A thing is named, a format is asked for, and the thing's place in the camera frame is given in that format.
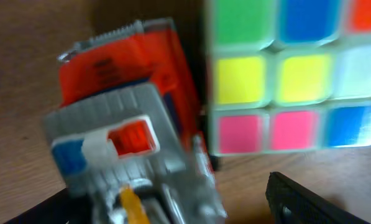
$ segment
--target metallic part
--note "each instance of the metallic part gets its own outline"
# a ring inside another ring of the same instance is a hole
[[[54,144],[139,118],[150,120],[150,128],[160,145],[159,151],[119,157],[113,164],[101,161],[95,166],[88,165],[79,173],[63,174],[73,196],[89,195],[92,198],[93,223],[126,223],[124,210],[117,199],[124,185],[130,185],[140,197],[151,223],[168,223],[168,220],[176,224],[216,223],[224,220],[226,213],[215,189],[201,138],[193,138],[191,155],[183,150],[154,85],[113,90],[61,108],[46,116],[44,128],[48,142]]]
[[[171,18],[152,19],[149,21],[136,20],[133,24],[122,27],[120,29],[92,37],[89,40],[76,42],[72,49],[67,50],[57,57],[57,60],[62,63],[69,62],[75,55],[87,52],[102,45],[126,39],[134,34],[143,34],[155,30],[162,30],[170,27],[175,29],[174,21]]]

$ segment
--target blue square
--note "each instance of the blue square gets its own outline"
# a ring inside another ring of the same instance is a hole
[[[77,174],[86,168],[81,152],[83,139],[59,143],[52,150],[53,157],[63,176]]]
[[[329,111],[325,146],[371,146],[371,106],[352,106]]]

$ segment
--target wooden table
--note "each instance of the wooden table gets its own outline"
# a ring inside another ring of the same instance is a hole
[[[197,62],[201,11],[200,0],[0,0],[0,223],[64,188],[40,128],[61,101],[55,57],[134,19],[172,16]],[[217,180],[228,223],[272,221],[264,193],[273,170],[371,222],[369,148],[223,159]]]

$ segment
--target red plastic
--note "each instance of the red plastic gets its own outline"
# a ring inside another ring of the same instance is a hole
[[[351,32],[371,32],[371,0],[354,0],[349,23]]]
[[[111,130],[108,139],[112,140],[119,156],[152,152],[156,148],[145,121],[135,121]]]
[[[60,69],[62,106],[143,78],[149,78],[162,96],[171,94],[182,127],[181,140],[191,149],[200,104],[174,30],[135,34],[75,56]]]

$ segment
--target cube face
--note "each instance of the cube face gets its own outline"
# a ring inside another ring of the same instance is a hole
[[[339,26],[340,0],[281,0],[279,39],[286,44],[317,42]]]
[[[238,154],[262,150],[263,120],[257,115],[224,116],[219,119],[219,152]]]
[[[332,58],[329,54],[300,55],[280,62],[279,104],[310,103],[325,100],[331,88]]]
[[[282,112],[271,123],[271,149],[274,151],[310,149],[318,135],[319,115],[315,111]]]
[[[354,0],[351,5],[348,29],[356,34],[371,32],[371,0]]]
[[[266,82],[266,61],[263,57],[219,59],[217,75],[217,104],[256,103],[263,100]]]
[[[371,96],[371,45],[339,53],[333,98]]]
[[[327,147],[371,146],[371,106],[332,109],[325,133]]]
[[[215,43],[218,46],[256,44],[270,37],[272,0],[215,2]]]

